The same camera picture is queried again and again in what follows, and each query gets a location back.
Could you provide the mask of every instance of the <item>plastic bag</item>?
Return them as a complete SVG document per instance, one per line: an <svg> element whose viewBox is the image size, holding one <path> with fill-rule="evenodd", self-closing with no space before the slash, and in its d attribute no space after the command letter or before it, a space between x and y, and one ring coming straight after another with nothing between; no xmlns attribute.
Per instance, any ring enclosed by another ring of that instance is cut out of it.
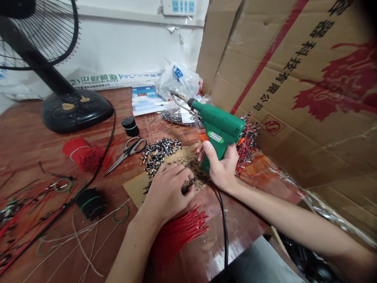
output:
<svg viewBox="0 0 377 283"><path fill-rule="evenodd" d="M201 92L202 84L203 80L197 73L173 62L156 82L156 92L166 101L171 100L171 90L182 93L187 98L195 98Z"/></svg>
<svg viewBox="0 0 377 283"><path fill-rule="evenodd" d="M206 94L203 98L197 96L196 99L199 100L199 102L202 104L210 103L213 105L212 99L208 94ZM176 100L183 107L190 109L190 107L183 100L179 98L176 98ZM170 101L159 116L161 119L164 119L171 123L197 129L203 128L204 125L202 119L196 115L190 114L190 112L183 107L180 107L178 104L176 104L174 100Z"/></svg>

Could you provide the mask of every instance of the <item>table surface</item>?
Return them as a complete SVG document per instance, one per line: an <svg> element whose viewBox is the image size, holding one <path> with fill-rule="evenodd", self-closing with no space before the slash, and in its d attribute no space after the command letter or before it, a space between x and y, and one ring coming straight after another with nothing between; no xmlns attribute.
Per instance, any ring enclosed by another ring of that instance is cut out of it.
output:
<svg viewBox="0 0 377 283"><path fill-rule="evenodd" d="M123 118L132 115L132 89L122 88L101 91L100 93L113 104L116 110L114 139L126 140L127 136L120 122ZM109 141L114 117L77 133L59 135L49 131L42 124L40 116L41 105L41 101L21 102L8 109L0 117L2 133L2 142L0 144L2 157L0 185L14 173L0 190L1 209L6 206L5 197L31 181L39 178L37 182L31 185L33 189L42 189L53 183L53 180L56 179L48 172L77 176L79 179L84 178L89 181L92 173L81 172L70 159L62 154L62 146L69 139L78 136L86 139L91 145L97 145L102 148L105 148ZM162 137L177 139L182 142L182 145L192 145L199 140L195 129L175 124L169 126L170 123L159 118L154 120L154 117L151 117L152 115L156 114L147 114L135 118L141 131L140 135L148 143L154 143ZM142 173L144 169L144 165L139 160L140 155L136 154L129 157L112 174L103 177L104 172L112 165L122 150L122 146L118 147L113 160L109 162L106 168L101 169L101 173L91 186L97 187L104 195L106 202L109 204L107 212L113 211L128 199L122 184ZM298 203L301 199L298 188L285 178L282 178L282 173L276 174L273 172L274 170L279 171L279 169L263 153L255 154L253 164L248 166L246 170L252 175L264 175L264 177L254 176L254 180L245 178L252 186L292 203ZM62 206L67 196L66 193L51 193L50 199L41 208L40 215L43 216L49 211L57 210ZM223 194L223 200L227 213L230 263L249 247L257 237L263 234L268 225L234 198ZM108 217L99 223L97 234L92 231L82 241L84 250L90 255L95 240L93 254L98 255L95 257L93 264L103 275L103 277L99 277L89 268L85 278L86 281L105 281L122 243L127 226L137 213L137 208L134 207L132 201L127 204L131 210L125 222L116 226L111 217ZM152 264L148 264L145 281L175 282L177 278L180 278L180 281L184 282L207 282L223 269L224 237L222 216L219 200L213 188L207 186L193 198L189 206L194 206L195 204L201 205L201 209L205 210L207 215L210 216L207 221L209 225L208 232L187 244L173 262L162 270L157 270ZM120 210L117 212L116 217L120 218L124 213L125 210ZM77 230L81 230L90 224L78 207L73 206L49 231L61 230L63 237L71 235L73 233L72 217ZM1 239L1 249L3 250L7 246L6 242L9 239L13 239L15 235L22 235L23 229L27 227L30 221L30 216L23 217L17 221L16 228ZM27 241L27 237L30 238L33 232L34 230L26 235L24 239L21 239L20 243ZM50 253L42 257L36 255L38 243L39 241L24 253L2 275L0 281L47 282L49 279L53 280L53 282L79 281L88 262L80 249L75 249L77 247L76 239L67 242L53 254ZM51 245L53 243L44 243L41 251L47 251Z"/></svg>

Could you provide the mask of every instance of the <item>fan pole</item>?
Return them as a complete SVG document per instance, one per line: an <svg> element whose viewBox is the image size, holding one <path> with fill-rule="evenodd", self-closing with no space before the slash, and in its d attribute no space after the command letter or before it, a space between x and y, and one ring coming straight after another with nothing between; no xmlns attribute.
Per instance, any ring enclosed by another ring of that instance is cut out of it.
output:
<svg viewBox="0 0 377 283"><path fill-rule="evenodd" d="M75 89L35 48L14 23L0 16L0 37L28 63L37 75L59 96L72 95Z"/></svg>

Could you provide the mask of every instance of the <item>red stripe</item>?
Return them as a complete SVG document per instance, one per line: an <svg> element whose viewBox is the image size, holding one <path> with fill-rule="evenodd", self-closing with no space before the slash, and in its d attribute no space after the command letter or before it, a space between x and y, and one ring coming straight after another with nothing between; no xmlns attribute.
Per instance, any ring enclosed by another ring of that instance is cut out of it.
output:
<svg viewBox="0 0 377 283"><path fill-rule="evenodd" d="M233 109L230 111L230 114L234 114L237 109L240 107L243 99L258 79L259 75L262 73L264 67L266 67L268 61L270 61L272 55L274 55L276 49L278 49L280 43L282 43L284 37L287 35L290 28L295 23L296 19L304 9L305 5L309 2L309 0L298 0L296 5L293 7L291 14L288 16L287 20L285 21L284 25L280 29L279 33L275 37L274 41L271 43L270 47L268 48L266 54L264 55L263 59L260 61L258 67L256 68L255 72L251 76L249 82L247 83L246 87L244 88L241 96L238 98L236 104L234 105Z"/></svg>

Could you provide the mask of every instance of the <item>scissors handle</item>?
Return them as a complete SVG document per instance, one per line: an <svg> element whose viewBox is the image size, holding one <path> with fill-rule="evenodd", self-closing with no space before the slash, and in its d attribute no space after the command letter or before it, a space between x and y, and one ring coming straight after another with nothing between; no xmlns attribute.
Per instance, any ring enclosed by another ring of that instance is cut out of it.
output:
<svg viewBox="0 0 377 283"><path fill-rule="evenodd" d="M140 146L141 143L144 143L143 146L140 149L136 150ZM139 153L146 147L146 139L141 139L138 136L133 137L126 142L124 147L125 147L124 150L128 151L128 156L133 155L135 153Z"/></svg>

